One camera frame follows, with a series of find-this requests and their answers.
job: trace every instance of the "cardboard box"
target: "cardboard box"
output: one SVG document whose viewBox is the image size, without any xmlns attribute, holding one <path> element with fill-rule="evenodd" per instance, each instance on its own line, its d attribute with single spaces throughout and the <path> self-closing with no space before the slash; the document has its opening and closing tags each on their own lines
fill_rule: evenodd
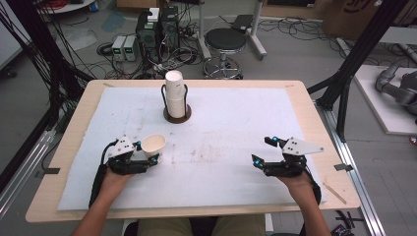
<svg viewBox="0 0 417 236">
<path fill-rule="evenodd" d="M 323 31 L 331 36 L 358 39 L 379 8 L 376 2 L 334 0 L 323 20 Z"/>
<path fill-rule="evenodd" d="M 117 0 L 118 8 L 161 8 L 169 0 Z"/>
</svg>

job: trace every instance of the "hand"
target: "hand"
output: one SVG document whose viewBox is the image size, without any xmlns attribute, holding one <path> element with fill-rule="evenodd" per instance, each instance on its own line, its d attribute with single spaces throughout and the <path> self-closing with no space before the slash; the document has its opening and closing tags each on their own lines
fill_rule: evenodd
<svg viewBox="0 0 417 236">
<path fill-rule="evenodd" d="M 313 193 L 313 186 L 310 178 L 306 173 L 302 173 L 300 176 L 287 178 L 277 177 L 282 183 L 284 183 L 291 197 L 300 207 L 307 207 L 309 205 L 316 205 L 316 198 Z"/>
<path fill-rule="evenodd" d="M 134 175 L 119 175 L 111 171 L 110 168 L 107 168 L 97 199 L 106 201 L 110 204 L 113 203 L 123 191 L 128 180 L 133 176 Z"/>
</svg>

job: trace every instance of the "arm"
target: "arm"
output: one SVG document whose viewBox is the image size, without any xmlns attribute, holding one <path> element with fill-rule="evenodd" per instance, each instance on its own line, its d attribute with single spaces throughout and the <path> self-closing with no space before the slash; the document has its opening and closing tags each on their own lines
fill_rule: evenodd
<svg viewBox="0 0 417 236">
<path fill-rule="evenodd" d="M 295 178 L 278 178 L 289 190 L 303 214 L 307 236 L 329 236 L 330 231 L 325 218 L 314 197 L 313 188 L 306 173 Z"/>
<path fill-rule="evenodd" d="M 94 204 L 91 205 L 72 235 L 101 235 L 110 206 L 122 192 L 127 181 L 132 176 L 133 175 L 118 175 L 107 168 L 107 173 L 101 184 L 101 190 L 97 199 Z"/>
</svg>

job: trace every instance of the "small cup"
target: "small cup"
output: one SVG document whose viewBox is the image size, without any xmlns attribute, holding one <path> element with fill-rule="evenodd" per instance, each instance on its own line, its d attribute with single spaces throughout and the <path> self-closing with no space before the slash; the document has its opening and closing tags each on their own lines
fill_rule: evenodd
<svg viewBox="0 0 417 236">
<path fill-rule="evenodd" d="M 184 103 L 184 97 L 180 99 L 166 99 L 166 106 L 168 114 L 173 118 L 181 118 L 185 116 L 186 108 Z"/>
<path fill-rule="evenodd" d="M 165 146 L 166 139 L 163 135 L 153 134 L 146 136 L 141 141 L 141 148 L 147 158 L 154 156 L 158 153 L 162 153 L 163 147 Z"/>
<path fill-rule="evenodd" d="M 166 97 L 169 99 L 180 99 L 185 95 L 184 80 L 181 72 L 169 71 L 165 75 Z"/>
</svg>

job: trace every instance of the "white paper sheet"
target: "white paper sheet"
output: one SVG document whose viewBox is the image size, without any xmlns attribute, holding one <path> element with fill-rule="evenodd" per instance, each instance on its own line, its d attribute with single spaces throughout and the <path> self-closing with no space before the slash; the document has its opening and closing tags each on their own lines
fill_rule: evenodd
<svg viewBox="0 0 417 236">
<path fill-rule="evenodd" d="M 255 168 L 251 156 L 282 159 L 280 148 L 264 143 L 266 136 L 303 139 L 285 89 L 189 88 L 187 103 L 191 118 L 171 124 L 163 118 L 160 88 L 107 88 L 58 209 L 88 208 L 95 172 L 109 143 L 123 135 L 135 142 L 152 133 L 167 140 L 159 164 L 133 177 L 112 208 L 294 204 L 286 187 Z M 134 159 L 141 158 L 142 152 L 135 153 Z"/>
</svg>

